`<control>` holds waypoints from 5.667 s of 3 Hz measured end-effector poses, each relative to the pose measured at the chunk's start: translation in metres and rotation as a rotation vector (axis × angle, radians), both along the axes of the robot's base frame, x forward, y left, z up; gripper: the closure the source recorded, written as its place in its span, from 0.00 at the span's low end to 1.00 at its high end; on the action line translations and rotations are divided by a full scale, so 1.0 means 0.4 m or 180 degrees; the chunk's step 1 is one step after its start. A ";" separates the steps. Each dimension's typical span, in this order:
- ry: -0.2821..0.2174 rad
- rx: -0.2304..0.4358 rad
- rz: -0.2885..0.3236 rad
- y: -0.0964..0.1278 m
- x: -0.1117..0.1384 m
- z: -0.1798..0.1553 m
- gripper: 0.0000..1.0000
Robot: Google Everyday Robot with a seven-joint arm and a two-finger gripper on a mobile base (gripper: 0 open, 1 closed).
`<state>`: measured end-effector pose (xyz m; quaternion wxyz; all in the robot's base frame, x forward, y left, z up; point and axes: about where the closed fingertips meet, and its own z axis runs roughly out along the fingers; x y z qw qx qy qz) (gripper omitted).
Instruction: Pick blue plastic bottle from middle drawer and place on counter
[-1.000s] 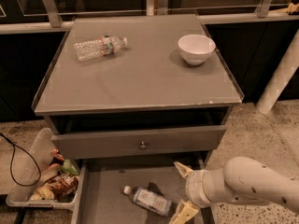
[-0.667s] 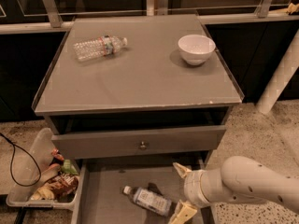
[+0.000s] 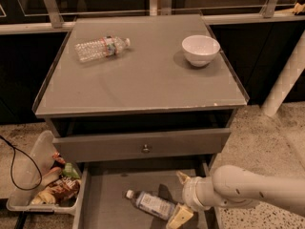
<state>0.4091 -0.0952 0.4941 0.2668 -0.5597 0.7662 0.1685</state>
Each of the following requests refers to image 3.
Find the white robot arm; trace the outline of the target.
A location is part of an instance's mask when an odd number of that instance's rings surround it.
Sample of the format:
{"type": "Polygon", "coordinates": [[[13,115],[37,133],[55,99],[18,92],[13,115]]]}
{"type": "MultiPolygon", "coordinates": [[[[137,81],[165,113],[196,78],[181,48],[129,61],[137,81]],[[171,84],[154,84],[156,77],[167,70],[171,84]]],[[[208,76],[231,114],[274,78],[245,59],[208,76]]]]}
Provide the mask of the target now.
{"type": "Polygon", "coordinates": [[[305,216],[305,177],[286,177],[304,169],[305,105],[284,99],[304,72],[305,38],[301,37],[262,107],[252,115],[239,111],[234,120],[235,143],[243,152],[233,165],[207,177],[177,175],[184,203],[168,222],[185,223],[193,213],[219,208],[254,207],[259,201],[305,216]]]}

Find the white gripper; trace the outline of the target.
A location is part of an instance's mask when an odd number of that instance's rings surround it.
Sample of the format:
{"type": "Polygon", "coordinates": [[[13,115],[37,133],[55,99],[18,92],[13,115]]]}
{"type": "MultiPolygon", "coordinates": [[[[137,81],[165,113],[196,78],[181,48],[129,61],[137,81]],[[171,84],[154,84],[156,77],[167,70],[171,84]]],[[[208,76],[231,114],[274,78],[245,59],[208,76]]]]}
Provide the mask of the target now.
{"type": "Polygon", "coordinates": [[[186,205],[178,203],[175,206],[166,229],[179,229],[193,217],[193,211],[209,210],[214,206],[214,188],[210,177],[189,177],[181,171],[177,171],[176,175],[183,185],[182,199],[186,205]]]}

